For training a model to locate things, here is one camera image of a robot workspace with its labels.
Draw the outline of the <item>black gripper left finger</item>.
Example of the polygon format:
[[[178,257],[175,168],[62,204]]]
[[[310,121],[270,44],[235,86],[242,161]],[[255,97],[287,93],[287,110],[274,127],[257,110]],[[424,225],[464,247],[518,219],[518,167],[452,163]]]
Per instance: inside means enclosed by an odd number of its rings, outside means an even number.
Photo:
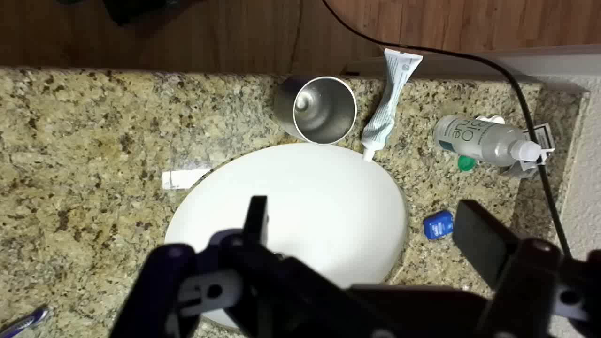
[[[268,223],[268,198],[265,195],[253,195],[248,204],[246,219],[242,230],[257,240],[267,242],[267,223]]]

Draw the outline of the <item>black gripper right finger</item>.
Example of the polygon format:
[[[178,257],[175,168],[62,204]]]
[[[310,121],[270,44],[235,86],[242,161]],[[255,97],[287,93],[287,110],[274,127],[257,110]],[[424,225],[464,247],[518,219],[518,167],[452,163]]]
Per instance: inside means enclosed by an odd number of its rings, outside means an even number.
[[[481,202],[460,198],[452,242],[484,283],[494,289],[520,238]]]

